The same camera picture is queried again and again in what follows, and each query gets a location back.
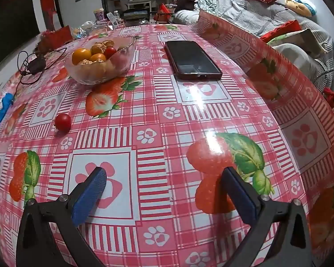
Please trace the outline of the yellow plush toy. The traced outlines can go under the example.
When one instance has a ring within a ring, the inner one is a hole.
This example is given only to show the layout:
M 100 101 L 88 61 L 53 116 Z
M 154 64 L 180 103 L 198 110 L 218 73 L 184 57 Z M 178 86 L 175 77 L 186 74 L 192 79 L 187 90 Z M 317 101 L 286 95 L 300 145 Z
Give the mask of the yellow plush toy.
M 285 0 L 286 6 L 295 13 L 304 17 L 313 17 L 316 15 L 316 6 L 309 0 Z

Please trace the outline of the glass fruit bowl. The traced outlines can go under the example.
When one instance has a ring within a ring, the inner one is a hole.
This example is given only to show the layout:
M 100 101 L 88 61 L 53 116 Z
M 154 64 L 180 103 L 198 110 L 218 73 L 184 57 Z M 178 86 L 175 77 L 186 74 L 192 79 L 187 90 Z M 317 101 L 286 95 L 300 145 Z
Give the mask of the glass fruit bowl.
M 134 59 L 137 46 L 137 36 L 112 37 L 107 34 L 98 34 L 84 39 L 82 48 L 90 50 L 94 45 L 101 45 L 112 41 L 116 49 L 110 58 L 97 61 L 80 61 L 77 65 L 72 63 L 72 57 L 65 60 L 64 67 L 67 73 L 76 82 L 94 86 L 108 80 L 127 74 Z

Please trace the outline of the black power adapter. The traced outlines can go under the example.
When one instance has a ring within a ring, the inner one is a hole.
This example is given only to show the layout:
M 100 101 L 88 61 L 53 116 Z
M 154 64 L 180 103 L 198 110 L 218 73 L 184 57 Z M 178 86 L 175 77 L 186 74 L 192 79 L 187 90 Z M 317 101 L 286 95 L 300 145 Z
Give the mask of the black power adapter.
M 26 73 L 36 75 L 46 68 L 46 60 L 44 57 L 36 57 L 30 61 L 26 67 Z

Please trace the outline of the grey blanket covered sofa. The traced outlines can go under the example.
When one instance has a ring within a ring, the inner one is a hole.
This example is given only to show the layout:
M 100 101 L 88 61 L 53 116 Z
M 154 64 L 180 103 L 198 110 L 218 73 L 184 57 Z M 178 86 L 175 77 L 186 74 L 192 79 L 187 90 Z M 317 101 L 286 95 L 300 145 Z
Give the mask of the grey blanket covered sofa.
M 334 41 L 331 35 L 313 20 L 300 16 L 277 2 L 267 5 L 257 0 L 195 0 L 191 10 L 175 10 L 174 23 L 192 25 L 197 22 L 200 10 L 228 20 L 260 39 L 280 30 L 288 22 L 297 22 L 302 31 L 312 32 L 324 51 L 314 58 L 300 46 L 290 42 L 282 42 L 275 46 L 275 49 L 292 61 L 319 91 L 332 86 Z

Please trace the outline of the black smartphone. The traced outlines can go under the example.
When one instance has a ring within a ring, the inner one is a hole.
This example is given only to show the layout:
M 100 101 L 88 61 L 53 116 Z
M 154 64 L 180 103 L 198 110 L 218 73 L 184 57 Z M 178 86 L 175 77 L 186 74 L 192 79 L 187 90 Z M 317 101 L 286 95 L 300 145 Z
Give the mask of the black smartphone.
M 220 80 L 223 76 L 221 69 L 194 41 L 167 41 L 165 52 L 174 75 L 180 80 Z

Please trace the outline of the pink strawberry tablecloth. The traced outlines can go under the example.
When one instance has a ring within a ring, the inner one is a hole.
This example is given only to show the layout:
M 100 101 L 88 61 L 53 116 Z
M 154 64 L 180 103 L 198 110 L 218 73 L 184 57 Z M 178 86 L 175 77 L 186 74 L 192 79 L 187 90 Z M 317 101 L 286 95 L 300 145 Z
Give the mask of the pink strawberry tablecloth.
M 223 163 L 260 194 L 302 202 L 317 262 L 334 248 L 334 113 L 298 68 L 241 28 L 203 13 L 197 25 L 120 28 L 137 36 L 127 74 L 87 86 L 64 67 L 110 58 L 112 41 L 48 56 L 0 123 L 0 250 L 16 264 L 25 202 L 53 201 L 92 170 L 107 185 L 79 228 L 107 266 L 221 266 L 248 232 L 228 203 L 212 206 Z M 178 79 L 165 43 L 198 43 L 220 80 Z M 68 133 L 57 115 L 72 119 Z

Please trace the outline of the red gift box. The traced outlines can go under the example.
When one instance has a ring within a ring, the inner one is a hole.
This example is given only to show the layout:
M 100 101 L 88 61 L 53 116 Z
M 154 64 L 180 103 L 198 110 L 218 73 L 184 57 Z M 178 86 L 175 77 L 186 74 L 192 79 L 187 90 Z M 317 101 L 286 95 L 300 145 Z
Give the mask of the red gift box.
M 73 37 L 69 26 L 64 26 L 57 31 L 46 30 L 41 34 L 37 48 L 41 53 L 47 53 L 48 51 L 59 49 L 59 47 L 72 40 Z

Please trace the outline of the blue crumpled glove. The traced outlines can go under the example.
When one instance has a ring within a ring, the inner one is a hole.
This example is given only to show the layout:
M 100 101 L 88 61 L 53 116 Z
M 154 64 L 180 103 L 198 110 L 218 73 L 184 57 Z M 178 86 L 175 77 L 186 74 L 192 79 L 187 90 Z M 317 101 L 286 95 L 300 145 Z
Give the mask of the blue crumpled glove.
M 2 98 L 2 108 L 0 109 L 0 123 L 2 122 L 3 118 L 5 117 L 7 111 L 13 105 L 14 95 L 11 93 L 7 93 Z

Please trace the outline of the red cherry tomato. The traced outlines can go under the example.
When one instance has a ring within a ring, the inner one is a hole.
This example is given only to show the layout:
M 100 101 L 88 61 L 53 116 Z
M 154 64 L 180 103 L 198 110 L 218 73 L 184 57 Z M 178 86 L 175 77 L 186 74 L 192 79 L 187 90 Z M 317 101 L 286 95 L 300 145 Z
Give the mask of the red cherry tomato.
M 61 113 L 55 118 L 55 127 L 58 131 L 68 133 L 72 126 L 72 119 L 68 114 Z

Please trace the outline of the black television screen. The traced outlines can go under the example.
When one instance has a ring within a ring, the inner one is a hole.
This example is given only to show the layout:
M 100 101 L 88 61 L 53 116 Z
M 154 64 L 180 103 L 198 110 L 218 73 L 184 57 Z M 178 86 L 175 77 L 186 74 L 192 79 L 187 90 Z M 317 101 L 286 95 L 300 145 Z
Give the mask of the black television screen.
M 33 0 L 4 0 L 0 5 L 0 63 L 39 33 Z

